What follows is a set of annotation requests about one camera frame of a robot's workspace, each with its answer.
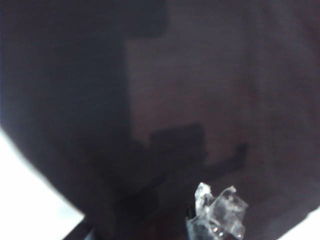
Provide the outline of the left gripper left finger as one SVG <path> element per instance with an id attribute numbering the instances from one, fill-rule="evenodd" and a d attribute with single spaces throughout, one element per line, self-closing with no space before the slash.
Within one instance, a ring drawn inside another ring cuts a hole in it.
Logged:
<path id="1" fill-rule="evenodd" d="M 96 240 L 96 231 L 87 217 L 77 224 L 63 240 Z"/>

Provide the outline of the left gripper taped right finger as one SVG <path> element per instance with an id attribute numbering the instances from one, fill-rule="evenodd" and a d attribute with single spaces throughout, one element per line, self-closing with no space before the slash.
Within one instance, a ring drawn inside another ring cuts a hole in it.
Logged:
<path id="1" fill-rule="evenodd" d="M 189 240 L 224 240 L 231 236 L 242 240 L 246 228 L 243 220 L 248 204 L 232 185 L 218 196 L 211 186 L 201 182 L 194 193 L 194 205 L 187 208 L 185 225 Z"/>

